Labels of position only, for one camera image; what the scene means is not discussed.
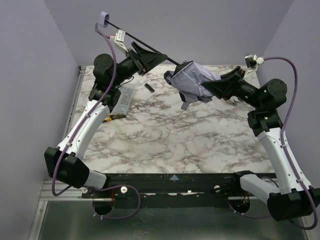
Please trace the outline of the lavender folding umbrella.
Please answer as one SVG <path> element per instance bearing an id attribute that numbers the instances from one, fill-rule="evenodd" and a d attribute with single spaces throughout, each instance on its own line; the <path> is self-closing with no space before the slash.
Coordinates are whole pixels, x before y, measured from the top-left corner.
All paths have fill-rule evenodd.
<path id="1" fill-rule="evenodd" d="M 101 32 L 98 27 L 100 26 L 103 28 L 107 28 L 109 25 L 115 27 L 117 30 L 121 29 L 120 27 L 110 23 L 110 15 L 107 12 L 101 12 L 99 21 L 95 24 L 95 31 L 104 37 L 104 33 Z M 113 44 L 110 40 L 110 36 L 107 36 L 106 39 L 108 39 L 108 41 Z M 131 45 L 132 42 L 136 42 L 139 46 L 148 51 L 161 53 L 126 32 L 124 45 L 128 49 L 130 49 L 129 51 L 136 52 Z M 178 90 L 180 98 L 182 100 L 182 110 L 187 110 L 190 104 L 198 101 L 202 103 L 208 103 L 212 101 L 212 97 L 214 95 L 202 86 L 203 83 L 210 82 L 210 78 L 213 76 L 210 70 L 194 61 L 178 64 L 168 56 L 167 60 L 175 64 L 176 68 L 174 71 L 166 71 L 163 75 L 163 78 L 169 85 Z M 115 77 L 115 79 L 119 80 L 119 83 L 117 85 L 120 85 L 125 79 L 128 79 L 132 76 L 126 75 L 126 70 L 124 67 L 122 67 L 122 62 L 117 64 L 116 74 L 117 76 Z"/>

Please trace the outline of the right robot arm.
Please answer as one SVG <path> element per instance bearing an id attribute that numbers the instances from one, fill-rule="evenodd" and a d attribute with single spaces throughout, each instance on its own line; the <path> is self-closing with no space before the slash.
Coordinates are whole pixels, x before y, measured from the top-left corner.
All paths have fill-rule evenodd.
<path id="1" fill-rule="evenodd" d="M 248 125 L 268 154 L 278 185 L 267 183 L 251 171 L 234 173 L 234 184 L 263 201 L 278 222 L 309 216 L 320 203 L 320 190 L 312 187 L 298 166 L 277 111 L 287 100 L 287 85 L 274 78 L 256 88 L 244 76 L 245 71 L 237 67 L 220 80 L 202 86 L 219 99 L 237 97 L 254 107 L 247 114 Z"/>

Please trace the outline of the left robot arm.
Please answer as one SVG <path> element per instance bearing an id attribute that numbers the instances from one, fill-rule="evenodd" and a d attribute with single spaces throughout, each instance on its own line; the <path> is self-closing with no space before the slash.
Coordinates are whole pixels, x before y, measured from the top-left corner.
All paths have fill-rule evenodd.
<path id="1" fill-rule="evenodd" d="M 134 74 L 143 76 L 167 60 L 167 55 L 152 52 L 132 42 L 126 58 L 117 63 L 107 53 L 93 62 L 95 77 L 88 102 L 80 118 L 57 147 L 48 147 L 44 153 L 49 176 L 74 188 L 103 189 L 107 176 L 89 169 L 82 161 L 87 147 L 103 120 L 116 106 L 121 91 L 119 86 Z"/>

